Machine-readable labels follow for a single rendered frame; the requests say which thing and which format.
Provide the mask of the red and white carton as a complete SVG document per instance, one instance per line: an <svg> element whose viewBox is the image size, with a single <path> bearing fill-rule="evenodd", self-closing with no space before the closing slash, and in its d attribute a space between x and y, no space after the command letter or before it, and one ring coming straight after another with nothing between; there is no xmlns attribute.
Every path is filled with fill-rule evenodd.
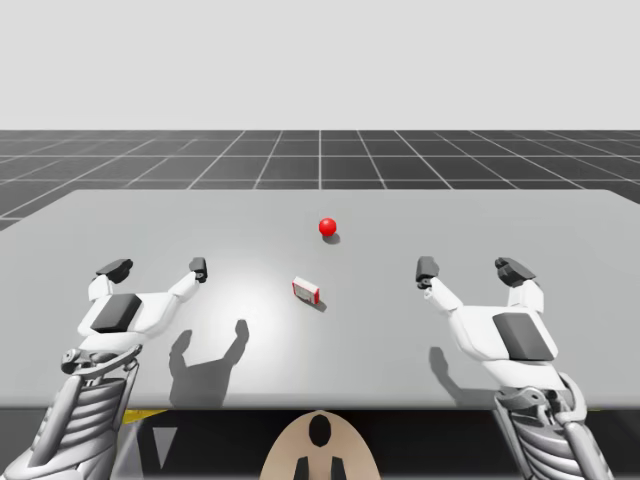
<svg viewBox="0 0 640 480"><path fill-rule="evenodd" d="M320 301L320 289L312 282L296 276L292 281L294 295L299 299L316 305Z"/></svg>

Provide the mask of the tan robot part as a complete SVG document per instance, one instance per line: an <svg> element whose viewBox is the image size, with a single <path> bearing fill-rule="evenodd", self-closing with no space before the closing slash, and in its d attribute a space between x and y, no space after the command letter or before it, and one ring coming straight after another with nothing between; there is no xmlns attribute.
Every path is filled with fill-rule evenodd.
<svg viewBox="0 0 640 480"><path fill-rule="evenodd" d="M361 434L317 410L292 421L273 443L259 480L382 480Z"/></svg>

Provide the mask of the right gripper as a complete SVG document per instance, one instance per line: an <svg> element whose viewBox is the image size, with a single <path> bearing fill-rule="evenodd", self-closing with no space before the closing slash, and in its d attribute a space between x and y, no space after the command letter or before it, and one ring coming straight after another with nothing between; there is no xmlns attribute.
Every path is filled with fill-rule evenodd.
<svg viewBox="0 0 640 480"><path fill-rule="evenodd" d="M512 258L499 257L494 264L498 278L509 288L509 307L463 306L439 279L440 267L432 256L417 260L416 287L439 312L451 312L449 324L459 347L499 386L563 390L552 365L558 348L538 314L543 312L543 290L536 275Z"/></svg>

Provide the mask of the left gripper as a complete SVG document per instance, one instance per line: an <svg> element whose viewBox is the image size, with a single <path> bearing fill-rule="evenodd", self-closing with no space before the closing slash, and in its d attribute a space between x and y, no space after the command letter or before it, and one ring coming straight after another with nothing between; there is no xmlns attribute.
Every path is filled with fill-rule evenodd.
<svg viewBox="0 0 640 480"><path fill-rule="evenodd" d="M80 350L122 354L143 345L171 322L173 296L187 302L208 279L206 259L194 257L189 272L168 290L170 294L111 295L114 286L128 278L132 267L131 259L119 259L95 273L88 287L88 299L94 303L77 328L83 338Z"/></svg>

